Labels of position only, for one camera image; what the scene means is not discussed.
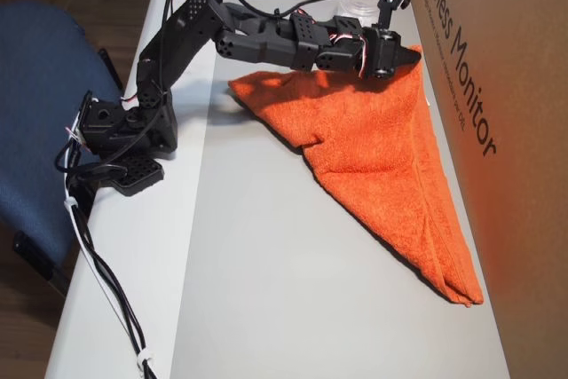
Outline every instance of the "chair seat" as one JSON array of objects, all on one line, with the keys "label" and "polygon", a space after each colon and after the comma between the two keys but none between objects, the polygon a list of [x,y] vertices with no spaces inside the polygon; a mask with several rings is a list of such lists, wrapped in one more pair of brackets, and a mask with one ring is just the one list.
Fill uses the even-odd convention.
[{"label": "chair seat", "polygon": [[0,6],[0,220],[57,265],[74,234],[53,161],[88,90],[121,95],[69,15],[38,2]]}]

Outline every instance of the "folded towel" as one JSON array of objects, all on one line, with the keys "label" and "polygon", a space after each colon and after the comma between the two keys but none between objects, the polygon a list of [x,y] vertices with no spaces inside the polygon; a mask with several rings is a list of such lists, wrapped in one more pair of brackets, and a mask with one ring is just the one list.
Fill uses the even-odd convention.
[{"label": "folded towel", "polygon": [[440,163],[421,65],[390,82],[259,72],[229,85],[304,150],[321,186],[434,288],[455,303],[483,303]]}]

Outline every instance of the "white table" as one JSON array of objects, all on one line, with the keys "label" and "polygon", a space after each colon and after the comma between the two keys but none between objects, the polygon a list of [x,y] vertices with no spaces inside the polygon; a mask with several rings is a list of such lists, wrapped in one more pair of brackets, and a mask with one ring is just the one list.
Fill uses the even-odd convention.
[{"label": "white table", "polygon": [[[164,1],[151,0],[139,50],[159,28]],[[406,18],[410,16],[412,19],[411,12],[405,13]],[[392,27],[397,28],[396,18]],[[123,197],[112,189],[99,191],[91,213],[90,227],[95,245],[101,256],[113,267],[138,315],[148,346],[155,353],[154,371],[160,379],[170,377],[176,341],[178,345],[185,344],[184,337],[178,336],[176,339],[176,334],[178,318],[188,322],[187,316],[180,317],[179,313],[216,57],[214,45],[208,43],[172,88],[179,123],[178,149],[174,159],[161,161],[165,179],[131,198]],[[135,89],[134,71],[133,69],[130,74],[127,94]],[[437,129],[438,146],[455,207],[484,290],[485,305],[471,308],[482,312],[477,319],[483,319],[484,333],[478,334],[478,340],[483,340],[483,344],[491,348],[492,359],[488,360],[491,363],[490,376],[508,377],[489,297],[427,73],[425,88],[433,105],[432,120]],[[439,299],[418,280],[416,282],[419,291],[426,290],[426,297]],[[190,295],[185,298],[191,301],[192,296],[194,297]],[[465,310],[438,300],[432,306],[437,304],[451,310],[450,312]],[[393,328],[401,328],[401,325],[393,325]],[[178,347],[177,351],[183,355],[184,348]],[[411,356],[412,354],[408,354],[408,362],[412,362]],[[459,365],[462,360],[454,359],[452,362]],[[81,256],[75,268],[46,377],[138,377],[130,341]]]}]

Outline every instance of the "black robotic arm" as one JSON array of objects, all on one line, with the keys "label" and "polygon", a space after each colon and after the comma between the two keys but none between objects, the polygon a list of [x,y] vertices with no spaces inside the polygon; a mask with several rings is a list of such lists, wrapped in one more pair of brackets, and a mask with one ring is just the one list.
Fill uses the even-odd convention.
[{"label": "black robotic arm", "polygon": [[412,65],[420,53],[400,44],[388,27],[391,12],[408,0],[379,0],[379,23],[335,16],[317,22],[302,9],[289,19],[260,15],[223,0],[186,0],[141,52],[137,69],[138,107],[97,101],[88,93],[82,103],[78,132],[101,158],[87,168],[75,167],[77,181],[106,181],[133,195],[163,178],[153,157],[178,146],[170,87],[209,40],[219,55],[251,63],[266,62],[294,70],[359,71],[361,78],[390,78],[399,66]]}]

